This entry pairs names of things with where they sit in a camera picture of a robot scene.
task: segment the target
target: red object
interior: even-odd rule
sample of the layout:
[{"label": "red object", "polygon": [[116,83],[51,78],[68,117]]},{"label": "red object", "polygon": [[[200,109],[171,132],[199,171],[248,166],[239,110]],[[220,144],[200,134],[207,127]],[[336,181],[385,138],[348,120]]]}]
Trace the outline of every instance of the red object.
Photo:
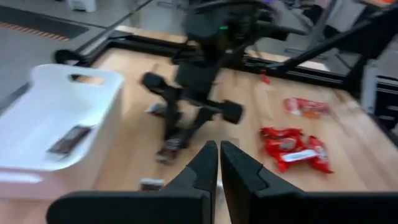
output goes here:
[{"label": "red object", "polygon": [[261,70],[261,77],[262,77],[262,81],[268,85],[271,84],[271,81],[267,78],[267,72],[265,70]]},{"label": "red object", "polygon": [[278,157],[282,152],[297,152],[303,147],[299,134],[287,138],[265,138],[265,149],[272,157]]},{"label": "red object", "polygon": [[318,156],[317,152],[315,152],[313,149],[304,149],[300,152],[280,153],[276,157],[276,159],[277,159],[278,169],[281,172],[285,172],[290,168],[291,165],[303,161],[311,162],[317,156]]},{"label": "red object", "polygon": [[286,138],[299,136],[302,134],[302,130],[299,128],[261,128],[261,134],[265,137]]},{"label": "red object", "polygon": [[311,161],[312,168],[322,171],[326,174],[332,174],[333,171],[329,168],[329,158],[326,154],[325,144],[321,142],[317,137],[310,136],[308,138],[308,146],[317,152],[317,157],[313,158]]},{"label": "red object", "polygon": [[283,105],[288,112],[308,118],[319,119],[324,115],[330,114],[328,103],[321,103],[303,98],[292,97],[285,99]]}]

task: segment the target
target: black metal frame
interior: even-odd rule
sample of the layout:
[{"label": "black metal frame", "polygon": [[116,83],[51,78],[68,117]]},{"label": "black metal frame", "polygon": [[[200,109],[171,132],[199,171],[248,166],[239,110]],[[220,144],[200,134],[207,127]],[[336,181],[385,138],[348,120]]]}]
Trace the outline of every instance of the black metal frame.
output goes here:
[{"label": "black metal frame", "polygon": [[[224,67],[256,74],[260,73],[259,67],[262,67],[266,70],[267,75],[271,77],[346,90],[355,98],[358,98],[361,91],[363,68],[369,59],[377,58],[395,36],[398,31],[398,26],[395,21],[398,21],[398,2],[373,14],[367,20],[355,25],[351,30],[338,34],[326,42],[314,47],[312,50],[284,62],[273,62],[263,60],[261,58],[244,57],[240,60],[236,58],[231,59],[225,62]],[[301,63],[313,59],[317,55],[332,49],[333,47],[338,47],[345,41],[355,38],[365,38],[363,37],[364,34],[372,34],[366,37],[369,45],[364,47],[366,47],[367,50],[362,54],[362,56],[360,56],[360,59],[347,75],[298,66]],[[96,40],[98,40],[98,38],[89,41],[89,43],[93,43]],[[127,32],[114,31],[106,40],[102,41],[102,43],[95,47],[91,53],[88,55],[82,55],[81,53],[89,43],[77,49],[72,55],[55,54],[56,62],[65,63],[65,60],[77,60],[78,62],[75,65],[89,67],[99,59],[104,52],[111,48],[127,49],[147,54],[172,57],[175,52],[180,50],[182,47],[182,43],[141,37]],[[187,47],[180,57],[188,58],[194,52],[195,49],[193,47]],[[389,80],[393,79],[389,77],[380,78]],[[377,90],[392,93],[389,97],[398,97],[396,96],[398,95],[397,85],[378,83]],[[398,138],[392,138],[392,135],[390,135],[388,131],[387,134],[398,146]]]}]

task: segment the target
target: red candy wrapper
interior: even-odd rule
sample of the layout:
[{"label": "red candy wrapper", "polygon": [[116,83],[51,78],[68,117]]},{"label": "red candy wrapper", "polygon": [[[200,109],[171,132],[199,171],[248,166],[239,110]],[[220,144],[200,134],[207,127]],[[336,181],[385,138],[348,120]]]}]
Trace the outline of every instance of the red candy wrapper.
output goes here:
[{"label": "red candy wrapper", "polygon": [[297,152],[304,146],[300,135],[287,138],[265,138],[265,149],[272,157],[278,157],[281,152]]},{"label": "red candy wrapper", "polygon": [[299,128],[261,128],[264,137],[286,138],[289,136],[299,136],[302,130]]},{"label": "red candy wrapper", "polygon": [[285,110],[299,116],[315,119],[330,116],[329,104],[327,103],[292,97],[285,99],[283,105]]},{"label": "red candy wrapper", "polygon": [[317,152],[313,149],[304,149],[300,152],[280,153],[277,159],[278,169],[281,172],[287,171],[291,165],[298,162],[308,161],[311,162],[313,159],[318,157]]},{"label": "red candy wrapper", "polygon": [[308,146],[315,152],[317,152],[318,155],[311,160],[310,164],[312,168],[322,171],[326,174],[332,174],[333,171],[331,171],[329,168],[329,158],[326,154],[325,144],[321,142],[321,140],[319,140],[317,137],[310,136],[308,138]]}]

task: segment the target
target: red snack packet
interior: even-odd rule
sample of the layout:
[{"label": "red snack packet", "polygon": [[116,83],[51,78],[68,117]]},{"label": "red snack packet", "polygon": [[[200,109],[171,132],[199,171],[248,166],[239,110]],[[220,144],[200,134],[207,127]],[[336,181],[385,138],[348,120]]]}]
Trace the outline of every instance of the red snack packet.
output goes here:
[{"label": "red snack packet", "polygon": [[326,154],[325,144],[321,142],[317,137],[308,137],[308,146],[317,152],[317,157],[313,158],[311,161],[312,168],[322,171],[326,174],[332,174],[333,171],[329,168],[329,158]]},{"label": "red snack packet", "polygon": [[278,169],[281,172],[285,172],[290,168],[291,165],[302,161],[311,162],[317,156],[317,152],[315,152],[313,149],[304,149],[300,152],[280,153],[276,159]]},{"label": "red snack packet", "polygon": [[285,99],[283,105],[288,112],[308,118],[320,119],[330,115],[328,103],[292,97]]},{"label": "red snack packet", "polygon": [[265,149],[272,157],[277,157],[281,152],[297,152],[303,148],[304,143],[300,135],[287,138],[265,138]]},{"label": "red snack packet", "polygon": [[286,138],[289,136],[299,136],[302,130],[299,128],[261,128],[264,137]]}]

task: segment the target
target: gray floor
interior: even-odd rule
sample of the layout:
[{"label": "gray floor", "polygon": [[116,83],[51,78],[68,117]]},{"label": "gray floor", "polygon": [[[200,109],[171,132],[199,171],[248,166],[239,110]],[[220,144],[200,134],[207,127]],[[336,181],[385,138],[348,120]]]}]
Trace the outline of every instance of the gray floor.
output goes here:
[{"label": "gray floor", "polygon": [[[0,5],[39,12],[86,24],[110,26],[124,17],[133,5],[141,4],[145,1],[97,0],[97,11],[91,13],[71,11],[67,8],[65,2],[54,0],[0,0]],[[183,17],[184,12],[167,7],[159,7],[157,1],[152,1],[131,18],[126,19],[122,25],[183,35],[183,30],[180,27]],[[32,67],[43,63],[51,63],[51,55],[55,50],[75,49],[103,30],[92,26],[89,26],[89,28],[88,32],[69,42],[58,42],[16,30],[0,28],[0,42],[3,43],[0,51],[0,61],[2,62],[2,66],[0,66],[0,100],[7,93],[10,93],[10,90],[16,90],[26,82],[27,74]],[[257,43],[257,46],[264,52],[293,57],[295,54],[288,54],[284,52],[284,49],[286,47],[306,49],[309,40],[309,36],[291,34],[286,42],[262,39]],[[324,63],[332,72],[345,73],[347,71],[334,57],[330,57],[326,61],[314,61]]]}]

